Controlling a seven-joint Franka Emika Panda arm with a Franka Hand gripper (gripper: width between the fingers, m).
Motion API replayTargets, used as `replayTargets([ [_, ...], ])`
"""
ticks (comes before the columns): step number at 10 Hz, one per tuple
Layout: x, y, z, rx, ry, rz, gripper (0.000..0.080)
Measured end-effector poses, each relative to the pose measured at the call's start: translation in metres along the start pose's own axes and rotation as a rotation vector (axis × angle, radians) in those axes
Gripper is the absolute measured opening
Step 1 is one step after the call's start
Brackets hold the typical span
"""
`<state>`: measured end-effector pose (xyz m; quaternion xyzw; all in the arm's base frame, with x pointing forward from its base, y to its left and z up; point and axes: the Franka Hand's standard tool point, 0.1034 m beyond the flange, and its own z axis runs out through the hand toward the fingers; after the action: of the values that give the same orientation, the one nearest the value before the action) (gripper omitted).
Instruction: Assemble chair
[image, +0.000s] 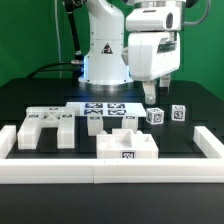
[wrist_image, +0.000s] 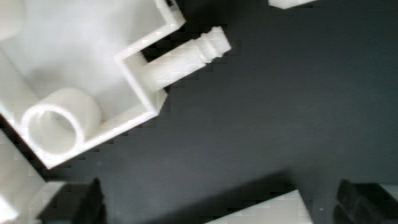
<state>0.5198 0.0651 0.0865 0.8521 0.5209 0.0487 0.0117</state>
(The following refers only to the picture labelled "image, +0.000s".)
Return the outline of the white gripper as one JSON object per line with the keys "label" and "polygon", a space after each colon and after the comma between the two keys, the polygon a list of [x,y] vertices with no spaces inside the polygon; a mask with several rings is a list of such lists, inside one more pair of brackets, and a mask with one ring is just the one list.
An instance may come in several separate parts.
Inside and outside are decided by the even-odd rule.
{"label": "white gripper", "polygon": [[133,32],[128,37],[128,46],[122,58],[129,66],[134,81],[143,82],[145,103],[156,102],[155,83],[160,78],[159,93],[169,94],[171,75],[180,66],[180,36],[177,32]]}

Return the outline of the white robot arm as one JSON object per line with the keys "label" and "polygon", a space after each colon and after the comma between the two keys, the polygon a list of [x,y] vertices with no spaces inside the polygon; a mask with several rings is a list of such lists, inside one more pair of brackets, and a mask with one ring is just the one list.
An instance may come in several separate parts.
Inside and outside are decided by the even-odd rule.
{"label": "white robot arm", "polygon": [[142,84],[145,102],[168,94],[171,73],[180,66],[179,32],[202,23],[186,21],[184,12],[199,0],[123,0],[133,11],[125,16],[106,0],[87,0],[90,49],[79,84],[96,91],[115,91]]}

